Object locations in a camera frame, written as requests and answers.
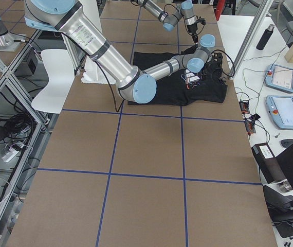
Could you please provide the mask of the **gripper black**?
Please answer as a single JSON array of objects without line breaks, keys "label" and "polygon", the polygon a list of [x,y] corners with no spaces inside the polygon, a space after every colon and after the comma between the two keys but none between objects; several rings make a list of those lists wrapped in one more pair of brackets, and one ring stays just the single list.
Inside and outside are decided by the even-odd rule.
[{"label": "gripper black", "polygon": [[197,16],[193,16],[193,17],[189,17],[186,19],[186,28],[188,33],[191,35],[191,38],[193,40],[194,43],[196,43],[196,35],[197,34],[197,24],[201,23],[202,25],[205,25],[205,19],[202,17],[197,17]]},{"label": "gripper black", "polygon": [[205,82],[214,82],[221,85],[225,84],[222,77],[223,55],[221,52],[213,52],[211,60],[206,63],[201,72],[201,80]]}]

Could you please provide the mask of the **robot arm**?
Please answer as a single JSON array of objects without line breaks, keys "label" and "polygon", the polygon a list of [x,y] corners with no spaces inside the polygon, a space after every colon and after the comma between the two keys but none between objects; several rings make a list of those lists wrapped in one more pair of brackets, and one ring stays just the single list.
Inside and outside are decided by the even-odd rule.
[{"label": "robot arm", "polygon": [[183,19],[186,31],[191,36],[194,44],[197,45],[199,43],[198,35],[201,31],[198,31],[198,23],[205,26],[206,21],[204,18],[198,17],[195,14],[192,1],[184,1],[177,7],[174,6],[175,11],[172,14],[166,12],[165,7],[162,9],[153,1],[131,2],[133,5],[136,3],[136,6],[146,9],[151,15],[156,17],[166,31],[172,31],[179,21]]},{"label": "robot arm", "polygon": [[135,103],[148,103],[156,95],[157,80],[180,69],[200,72],[212,57],[215,36],[197,35],[198,18],[191,1],[184,1],[169,15],[153,1],[137,1],[141,7],[158,18],[167,31],[173,30],[181,19],[185,20],[188,34],[193,38],[196,50],[193,54],[177,55],[146,70],[130,65],[99,28],[84,14],[80,1],[25,1],[27,26],[46,31],[57,31],[75,42],[89,58],[100,64],[116,81],[117,92],[122,99]]}]

